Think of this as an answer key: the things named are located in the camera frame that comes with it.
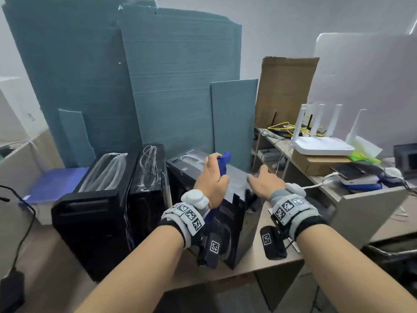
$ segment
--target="black wrist strap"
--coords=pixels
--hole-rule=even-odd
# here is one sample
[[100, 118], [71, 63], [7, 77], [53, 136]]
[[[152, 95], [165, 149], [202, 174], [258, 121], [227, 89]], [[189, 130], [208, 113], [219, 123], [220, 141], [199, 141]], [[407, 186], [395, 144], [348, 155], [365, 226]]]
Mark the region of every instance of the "black wrist strap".
[[302, 231], [309, 228], [310, 226], [317, 225], [317, 224], [329, 225], [327, 221], [319, 215], [310, 216], [301, 221], [300, 225], [295, 230], [294, 240], [297, 241], [298, 235], [300, 235]]
[[162, 219], [158, 223], [158, 226], [161, 226], [161, 225], [170, 225], [170, 226], [175, 227], [180, 232], [180, 234], [181, 234], [181, 236], [183, 238], [183, 241], [184, 241], [184, 246], [185, 246], [185, 237], [184, 237], [184, 234], [182, 233], [182, 231], [180, 229], [180, 226], [178, 226], [177, 223], [175, 223], [173, 220]]

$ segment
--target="white router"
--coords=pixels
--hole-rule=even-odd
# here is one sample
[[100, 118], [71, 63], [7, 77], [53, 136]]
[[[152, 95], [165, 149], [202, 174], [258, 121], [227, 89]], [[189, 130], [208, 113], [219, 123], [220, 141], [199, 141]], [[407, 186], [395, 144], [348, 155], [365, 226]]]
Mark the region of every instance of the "white router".
[[314, 125], [311, 128], [310, 136], [300, 137], [301, 124], [303, 122], [304, 113], [306, 109], [306, 104], [302, 104], [300, 108], [300, 113], [298, 114], [297, 123], [294, 129], [294, 135], [291, 138], [291, 147], [297, 150], [303, 155], [311, 156], [349, 156], [354, 151], [354, 147], [350, 146], [348, 143], [353, 141], [356, 136], [359, 116], [362, 111], [366, 109], [361, 109], [356, 117], [355, 123], [352, 126], [350, 133], [347, 135], [346, 141], [332, 137], [334, 128], [336, 127], [337, 119], [339, 118], [340, 111], [343, 105], [336, 105], [333, 115], [330, 120], [329, 128], [327, 129], [326, 137], [315, 136], [317, 129], [319, 128], [321, 116], [323, 115], [324, 104], [319, 104], [317, 106], [317, 113], [314, 119]]

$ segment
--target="power adapter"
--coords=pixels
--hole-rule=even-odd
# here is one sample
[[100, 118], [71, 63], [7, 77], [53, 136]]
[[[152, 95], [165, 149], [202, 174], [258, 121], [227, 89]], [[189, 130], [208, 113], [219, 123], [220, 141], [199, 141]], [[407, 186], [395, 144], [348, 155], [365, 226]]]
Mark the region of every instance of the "power adapter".
[[13, 269], [0, 281], [0, 313], [16, 312], [25, 303], [25, 275]]

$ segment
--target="brown cardboard box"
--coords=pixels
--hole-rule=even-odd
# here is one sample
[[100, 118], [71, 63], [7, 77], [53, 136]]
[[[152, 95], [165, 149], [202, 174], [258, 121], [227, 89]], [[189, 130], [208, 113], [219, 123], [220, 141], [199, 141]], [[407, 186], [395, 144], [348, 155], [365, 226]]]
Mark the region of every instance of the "brown cardboard box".
[[333, 172], [330, 167], [351, 161], [346, 156], [306, 156], [296, 150], [292, 160], [307, 176], [326, 176]]
[[307, 103], [318, 62], [319, 58], [263, 59], [256, 99], [256, 127], [268, 127], [272, 120], [273, 124], [295, 124], [300, 106]]

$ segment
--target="hand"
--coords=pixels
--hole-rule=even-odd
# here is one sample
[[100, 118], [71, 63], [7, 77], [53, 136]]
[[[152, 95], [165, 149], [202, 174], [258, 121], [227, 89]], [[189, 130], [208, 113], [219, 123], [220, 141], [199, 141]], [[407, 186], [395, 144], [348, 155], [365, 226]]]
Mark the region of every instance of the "hand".
[[253, 192], [258, 197], [268, 201], [271, 194], [273, 194], [276, 190], [285, 188], [284, 180], [279, 179], [273, 173], [269, 173], [267, 165], [262, 165], [261, 168], [259, 168], [259, 176], [257, 178], [248, 174], [247, 180]]
[[212, 153], [206, 157], [203, 172], [194, 184], [194, 189], [200, 190], [210, 201], [208, 204], [210, 209], [215, 209], [220, 205], [229, 184], [229, 176], [220, 177], [217, 158], [221, 156], [219, 153]]

